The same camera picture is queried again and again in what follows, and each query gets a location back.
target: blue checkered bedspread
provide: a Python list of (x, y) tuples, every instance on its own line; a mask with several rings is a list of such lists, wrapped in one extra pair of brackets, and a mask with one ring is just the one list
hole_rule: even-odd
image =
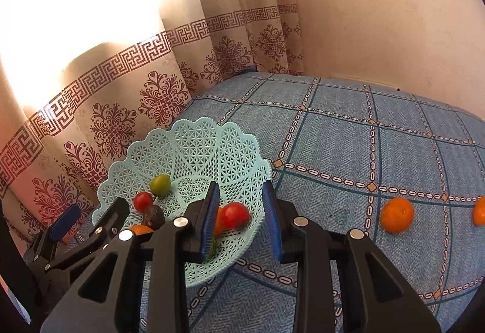
[[(485, 122), (459, 108), (353, 81), (271, 73), (233, 77), (181, 115), (235, 122), (272, 162), (280, 199), (324, 229), (361, 228), (419, 293), (446, 331), (485, 274), (485, 227), (471, 212), (485, 195)], [(389, 235), (382, 205), (403, 195), (410, 229)], [(89, 223), (83, 226), (89, 230)], [(342, 309), (333, 265), (336, 331)], [(265, 226), (229, 270), (187, 291), (193, 332), (291, 332), (296, 266), (274, 259)]]

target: curtain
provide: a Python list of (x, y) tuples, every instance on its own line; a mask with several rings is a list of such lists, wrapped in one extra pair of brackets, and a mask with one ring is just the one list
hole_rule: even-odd
[[(100, 10), (93, 17), (103, 23), (128, 0), (37, 6), (62, 2), (59, 13), (79, 1), (95, 2)], [(135, 1), (110, 27), (120, 39), (92, 45), (76, 43), (83, 23), (69, 27), (82, 10), (48, 20), (37, 15), (43, 33), (29, 41), (33, 29), (18, 24), (32, 16), (32, 3), (16, 22), (6, 10), (21, 2), (0, 0), (0, 200), (21, 251), (72, 203), (81, 220), (87, 217), (110, 164), (151, 129), (169, 127), (192, 97), (250, 65), (292, 75), (304, 70), (296, 0), (159, 0), (150, 19), (152, 10)], [(62, 50), (45, 37), (53, 22), (65, 28), (52, 38), (67, 44)], [(136, 39), (121, 36), (133, 27)], [(62, 68), (49, 67), (69, 50), (81, 52)]]

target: metal screw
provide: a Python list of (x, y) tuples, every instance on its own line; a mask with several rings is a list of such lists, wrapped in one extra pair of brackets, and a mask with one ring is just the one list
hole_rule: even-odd
[(189, 223), (189, 220), (186, 219), (185, 217), (178, 217), (174, 219), (174, 225), (178, 228), (181, 228), (182, 226), (185, 226)]
[(120, 238), (121, 241), (127, 241), (127, 240), (130, 240), (133, 237), (133, 232), (130, 231), (129, 229), (125, 229), (125, 230), (120, 232), (118, 237)]
[(306, 219), (305, 217), (296, 217), (293, 220), (293, 223), (296, 226), (307, 226), (308, 225), (308, 219)]
[(354, 238), (355, 240), (360, 240), (364, 238), (364, 232), (361, 231), (360, 229), (352, 229), (350, 231), (350, 237)]

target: green fruit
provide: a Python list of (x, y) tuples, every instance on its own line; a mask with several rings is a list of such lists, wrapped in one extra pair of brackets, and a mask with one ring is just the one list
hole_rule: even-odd
[(150, 181), (150, 192), (159, 198), (164, 198), (170, 193), (170, 176), (159, 174)]

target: scalloped basket rim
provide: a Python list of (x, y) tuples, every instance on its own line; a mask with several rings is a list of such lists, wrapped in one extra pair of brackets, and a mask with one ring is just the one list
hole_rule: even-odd
[[(225, 129), (225, 128), (228, 128), (228, 127), (235, 128), (237, 130), (238, 134), (240, 135), (241, 139), (252, 141), (254, 143), (254, 146), (255, 146), (255, 149), (256, 149), (256, 164), (260, 164), (261, 167), (266, 167), (266, 169), (267, 169), (267, 179), (270, 180), (272, 178), (272, 176), (271, 176), (271, 172), (272, 172), (271, 166), (270, 166), (269, 162), (266, 159), (263, 159), (261, 157), (261, 154), (259, 152), (259, 142), (258, 142), (258, 140), (256, 139), (256, 137), (254, 135), (248, 134), (248, 133), (244, 133), (241, 130), (241, 128), (239, 127), (239, 125), (237, 125), (235, 122), (230, 122), (229, 121), (229, 122), (224, 123), (223, 125), (217, 125), (216, 121), (214, 121), (210, 117), (201, 117), (201, 118), (199, 118), (196, 121), (190, 121), (190, 120), (186, 120), (186, 119), (183, 118), (181, 120), (177, 120), (176, 122), (174, 122), (173, 125), (171, 126), (171, 128), (169, 130), (162, 129), (162, 128), (152, 129), (146, 135), (146, 137), (143, 140), (137, 140), (137, 141), (133, 142), (132, 144), (130, 144), (130, 146), (127, 149), (127, 153), (126, 153), (126, 158), (125, 159), (120, 160), (120, 161), (115, 161), (115, 162), (111, 163), (110, 168), (108, 169), (108, 178), (105, 181), (103, 181), (99, 185), (99, 187), (98, 187), (97, 196), (98, 196), (98, 200), (100, 202), (100, 205), (91, 214), (91, 221), (93, 223), (93, 226), (95, 226), (96, 223), (98, 223), (99, 219), (101, 218), (101, 215), (103, 214), (103, 212), (108, 207), (108, 205), (105, 204), (104, 201), (103, 202), (101, 201), (102, 200), (101, 190), (103, 189), (104, 186), (107, 185), (108, 182), (112, 181), (112, 179), (113, 179), (112, 172), (116, 168), (116, 166), (121, 165), (121, 164), (126, 164), (126, 163), (129, 164), (130, 162), (131, 163), (134, 162), (132, 160), (132, 158), (130, 157), (130, 153), (132, 152), (132, 150), (135, 147), (140, 146), (140, 145), (143, 145), (144, 143), (146, 143), (149, 140), (149, 138), (151, 138), (151, 136), (153, 134), (155, 134), (155, 133), (170, 134), (170, 133), (174, 133), (175, 130), (176, 130), (176, 127), (179, 126), (179, 125), (181, 125), (181, 124), (190, 124), (190, 125), (194, 126), (194, 125), (197, 125), (198, 123), (201, 123), (201, 122), (209, 122), (214, 127), (214, 129), (217, 129), (217, 128)], [(258, 232), (259, 228), (261, 227), (261, 224), (263, 223), (264, 218), (265, 217), (263, 215), (260, 218), (260, 220), (258, 222), (256, 222), (256, 224), (254, 226), (254, 229), (253, 229), (251, 235), (246, 238), (246, 241), (244, 241), (244, 245), (242, 247), (239, 247), (238, 251), (236, 253), (234, 253), (234, 255), (230, 259), (228, 259), (228, 261), (226, 263), (224, 263), (223, 265), (220, 265), (219, 268), (214, 269), (211, 273), (207, 274), (204, 277), (204, 280), (203, 281), (200, 281), (200, 280), (197, 281), (197, 280), (195, 280), (194, 282), (186, 283), (187, 287), (190, 288), (192, 286), (200, 285), (203, 282), (207, 282), (208, 280), (214, 278), (215, 276), (217, 276), (218, 274), (220, 274), (221, 272), (223, 272), (224, 270), (226, 270), (227, 268), (229, 268), (238, 258), (240, 258), (247, 251), (247, 249), (249, 248), (249, 246), (253, 242), (254, 237), (256, 236), (256, 233)]]

